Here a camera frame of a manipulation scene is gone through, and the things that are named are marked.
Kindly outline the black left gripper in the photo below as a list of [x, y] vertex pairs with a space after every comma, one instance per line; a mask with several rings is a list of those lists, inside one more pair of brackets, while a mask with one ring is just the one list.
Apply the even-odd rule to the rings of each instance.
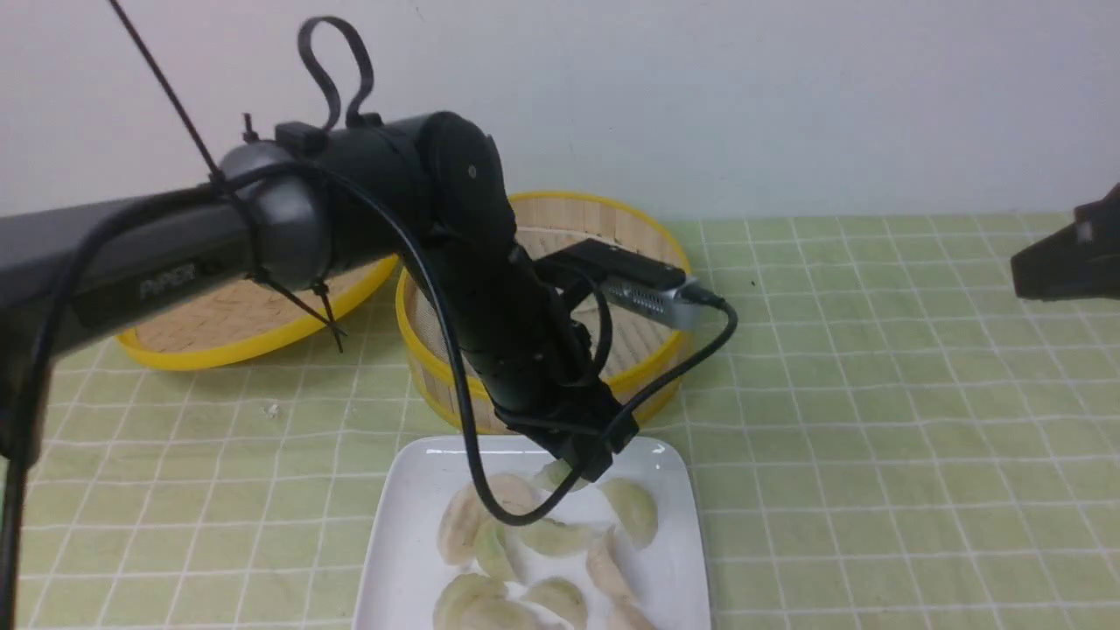
[[631, 414], [624, 416], [601, 444], [600, 436], [620, 413], [619, 400], [601, 380], [568, 387], [561, 383], [563, 376], [547, 367], [496, 368], [489, 372], [493, 414], [508, 430], [584, 471], [581, 479], [592, 483], [612, 467], [637, 425]]

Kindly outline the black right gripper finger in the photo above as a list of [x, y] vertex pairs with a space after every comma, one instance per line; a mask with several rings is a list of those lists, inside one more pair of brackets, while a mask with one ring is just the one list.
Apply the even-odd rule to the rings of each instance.
[[1024, 300], [1119, 299], [1119, 186], [1074, 209], [1068, 226], [1012, 254], [1011, 275]]

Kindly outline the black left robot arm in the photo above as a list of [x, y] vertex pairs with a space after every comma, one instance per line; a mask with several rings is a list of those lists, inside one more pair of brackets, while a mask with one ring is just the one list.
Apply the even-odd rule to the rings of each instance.
[[60, 356], [236, 277], [305, 291], [396, 254], [500, 420], [595, 481], [640, 427], [515, 233], [493, 139], [449, 112], [290, 127], [204, 185], [4, 216], [4, 458], [39, 458]]

